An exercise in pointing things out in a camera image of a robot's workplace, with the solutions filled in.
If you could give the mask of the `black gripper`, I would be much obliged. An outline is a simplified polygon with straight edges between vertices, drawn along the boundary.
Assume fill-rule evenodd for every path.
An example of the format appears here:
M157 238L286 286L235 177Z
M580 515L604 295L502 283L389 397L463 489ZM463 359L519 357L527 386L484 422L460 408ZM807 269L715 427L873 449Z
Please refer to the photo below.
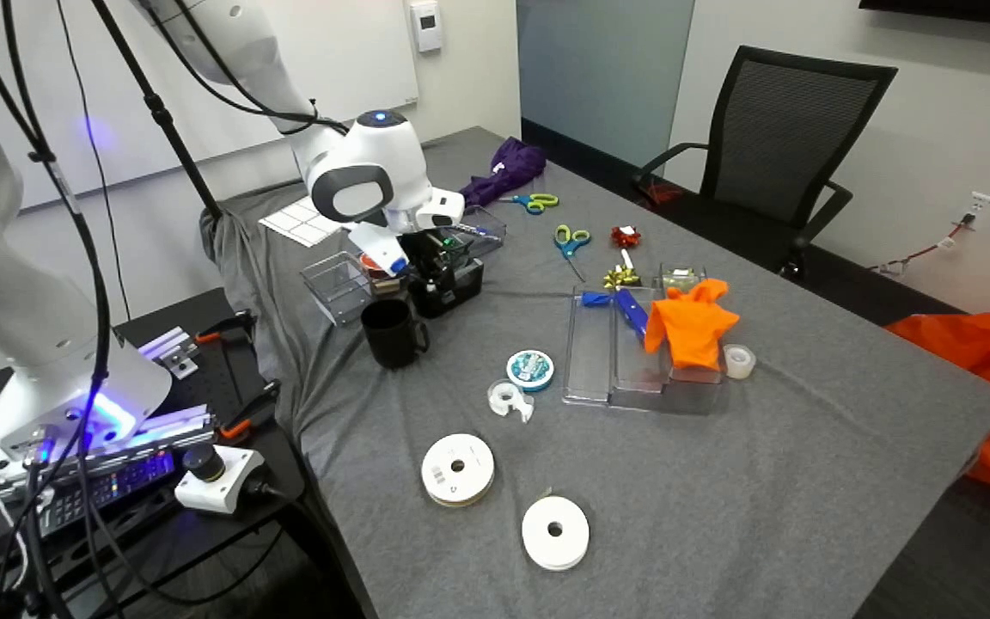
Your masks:
M476 270L470 254L454 232L439 232L439 230L402 232L399 245L409 256L413 286L454 287Z

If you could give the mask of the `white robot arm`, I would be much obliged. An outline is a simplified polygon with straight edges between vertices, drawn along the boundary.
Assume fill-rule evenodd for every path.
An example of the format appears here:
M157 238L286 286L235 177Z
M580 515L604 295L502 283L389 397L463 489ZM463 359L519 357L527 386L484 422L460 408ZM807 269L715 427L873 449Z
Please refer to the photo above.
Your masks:
M428 174L413 123L367 108L346 123L295 91L279 38L255 0L135 0L189 72L236 90L295 158L307 202L372 241L438 230L463 216L463 194ZM126 440L164 402L173 374L113 340L93 287L25 260L6 245L20 177L0 144L0 452L66 452L79 430Z

